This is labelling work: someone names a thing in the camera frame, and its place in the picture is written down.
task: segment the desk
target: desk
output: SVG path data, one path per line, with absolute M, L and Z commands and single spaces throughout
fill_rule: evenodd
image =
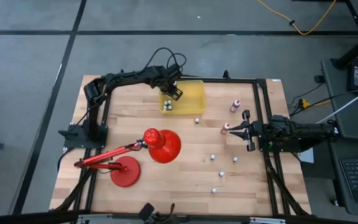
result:
M 77 122 L 86 111 L 83 86 L 97 76 L 83 79 L 73 115 Z M 280 80 L 267 80 L 273 114 L 288 116 Z M 98 174 L 94 189 L 92 212 L 138 213 L 145 203 L 156 211 L 195 215 L 271 215 L 270 197 L 264 159 L 259 151 L 247 152 L 246 141 L 233 135 L 220 134 L 223 124 L 242 121 L 241 111 L 250 110 L 250 120 L 257 117 L 253 87 L 245 83 L 205 83 L 207 109 L 203 114 L 164 116 L 158 110 L 158 88 L 138 84 L 113 91 L 108 114 L 108 141 L 104 151 L 113 150 L 139 139 L 147 128 L 171 129 L 182 141 L 179 156 L 169 164 L 154 162 L 147 150 L 129 152 L 142 167 L 139 181 L 128 188 L 114 185 L 108 174 Z M 241 100 L 236 113 L 229 107 Z M 262 111 L 265 112 L 263 100 Z M 59 206 L 78 182 L 80 170 L 74 163 L 83 157 L 84 149 L 74 149 L 61 163 L 50 208 Z M 210 156 L 216 155 L 214 161 Z M 291 154 L 281 154 L 285 183 L 304 210 L 310 212 L 300 164 Z M 275 190 L 279 211 L 282 212 L 280 191 Z M 83 193 L 80 208 L 85 204 Z
M 330 60 L 323 60 L 321 67 L 330 96 L 345 93 L 347 70 L 337 70 L 333 67 Z M 332 99 L 334 110 L 337 110 L 354 98 L 355 95 L 350 93 Z M 335 118 L 338 123 L 339 133 L 344 137 L 339 138 L 337 142 L 329 143 L 327 148 L 335 173 L 335 191 L 340 206 L 344 206 L 348 213 L 358 215 L 358 203 L 355 203 L 352 199 L 346 178 L 339 163 L 343 159 L 358 159 L 358 100 L 336 114 Z
M 330 60 L 323 60 L 321 62 L 321 68 L 323 69 L 323 75 L 330 96 L 347 92 L 347 69 L 338 70 L 334 68 Z M 333 98 L 331 104 L 333 105 L 334 111 L 353 100 L 356 96 L 356 94 L 350 93 Z M 344 138 L 358 139 L 358 100 L 336 114 L 335 117 L 339 128 L 339 134 Z

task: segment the yellow container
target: yellow container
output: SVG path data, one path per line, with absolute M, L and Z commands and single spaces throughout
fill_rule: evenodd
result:
M 160 91 L 160 112 L 171 114 L 201 114 L 206 109 L 204 82 L 201 80 L 178 81 L 177 87 L 183 92 L 178 101 Z M 164 111 L 164 101 L 171 100 L 172 110 Z

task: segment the small bottle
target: small bottle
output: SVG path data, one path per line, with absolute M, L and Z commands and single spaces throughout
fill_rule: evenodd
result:
M 235 102 L 233 102 L 233 104 L 230 107 L 230 112 L 234 113 L 236 112 L 237 108 L 240 106 L 240 101 L 236 100 Z
M 229 131 L 229 128 L 230 128 L 229 123 L 224 124 L 224 126 L 223 126 L 223 128 L 221 130 L 221 134 L 227 134 L 227 132 Z

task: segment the yellow cable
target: yellow cable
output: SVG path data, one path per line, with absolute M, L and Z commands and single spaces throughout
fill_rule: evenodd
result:
M 261 3 L 262 5 L 264 5 L 268 10 L 272 11 L 273 13 L 275 13 L 275 14 L 277 14 L 277 15 L 279 15 L 279 16 L 282 16 L 282 17 L 288 19 L 288 21 L 290 21 L 290 22 L 292 21 L 292 19 L 288 18 L 287 16 L 285 16 L 285 15 L 283 15 L 283 14 L 281 14 L 281 13 L 279 13 L 279 12 L 276 12 L 276 11 L 274 11 L 273 9 L 269 8 L 269 7 L 268 7 L 265 3 L 263 3 L 261 0 L 257 0 L 257 1 L 258 1 L 259 3 Z M 310 34 L 311 32 L 314 31 L 315 28 L 317 28 L 317 27 L 320 25 L 321 21 L 323 21 L 323 19 L 327 16 L 328 12 L 333 8 L 335 2 L 336 2 L 336 0 L 333 1 L 333 3 L 330 5 L 330 7 L 329 7 L 328 10 L 326 11 L 326 13 L 322 16 L 322 18 L 321 18 L 321 19 L 316 23 L 316 25 L 315 25 L 311 30 L 309 30 L 308 32 L 302 33 L 302 32 L 297 28 L 297 26 L 295 25 L 295 23 L 293 23 L 292 26 L 293 26 L 293 27 L 296 29 L 296 31 L 298 31 L 298 33 L 301 34 L 301 35 L 308 35 L 308 34 Z
M 329 102 L 331 102 L 331 100 L 327 100 L 327 101 L 318 103 L 318 104 L 316 104 L 316 105 L 314 105 L 314 106 L 321 106 L 321 105 L 327 104 L 327 103 L 329 103 Z

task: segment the wooden table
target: wooden table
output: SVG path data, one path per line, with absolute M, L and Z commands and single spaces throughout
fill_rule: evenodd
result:
M 86 112 L 83 86 L 98 76 L 84 76 L 75 107 L 73 122 Z M 280 80 L 267 80 L 273 114 L 288 116 Z M 108 114 L 109 133 L 104 151 L 111 151 L 140 139 L 148 128 L 171 129 L 182 141 L 179 156 L 171 163 L 154 162 L 146 149 L 129 152 L 141 165 L 139 181 L 128 188 L 113 184 L 109 174 L 98 174 L 92 212 L 138 213 L 147 203 L 155 211 L 169 213 L 175 203 L 177 214 L 193 215 L 271 215 L 270 197 L 263 155 L 258 150 L 247 152 L 247 141 L 231 134 L 222 135 L 224 123 L 241 123 L 241 111 L 250 110 L 250 120 L 257 118 L 251 84 L 205 83 L 207 109 L 199 115 L 164 116 L 158 110 L 158 88 L 139 84 L 115 89 Z M 263 93 L 262 111 L 266 122 Z M 241 100 L 236 113 L 229 107 Z M 50 208 L 59 206 L 78 182 L 80 170 L 74 163 L 83 157 L 84 149 L 74 149 L 62 160 Z M 281 153 L 285 183 L 304 210 L 310 212 L 300 164 L 289 153 Z M 224 171 L 224 177 L 218 175 Z M 84 187 L 80 208 L 84 208 L 88 186 Z M 279 211 L 282 212 L 280 191 L 276 186 Z

